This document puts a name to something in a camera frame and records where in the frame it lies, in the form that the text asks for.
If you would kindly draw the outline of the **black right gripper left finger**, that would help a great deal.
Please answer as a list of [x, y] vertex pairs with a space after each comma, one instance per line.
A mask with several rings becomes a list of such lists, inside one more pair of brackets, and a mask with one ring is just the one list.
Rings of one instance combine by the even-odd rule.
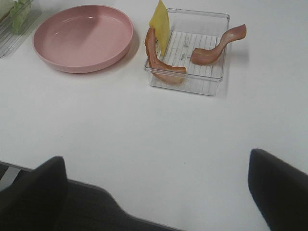
[[55, 156], [0, 193], [2, 231], [52, 231], [67, 198], [64, 159]]

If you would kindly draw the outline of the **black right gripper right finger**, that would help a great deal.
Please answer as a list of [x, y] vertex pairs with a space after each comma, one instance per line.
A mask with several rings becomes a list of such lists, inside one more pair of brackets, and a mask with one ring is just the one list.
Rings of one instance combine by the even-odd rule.
[[248, 188], [270, 230], [308, 229], [307, 174], [262, 149], [253, 149]]

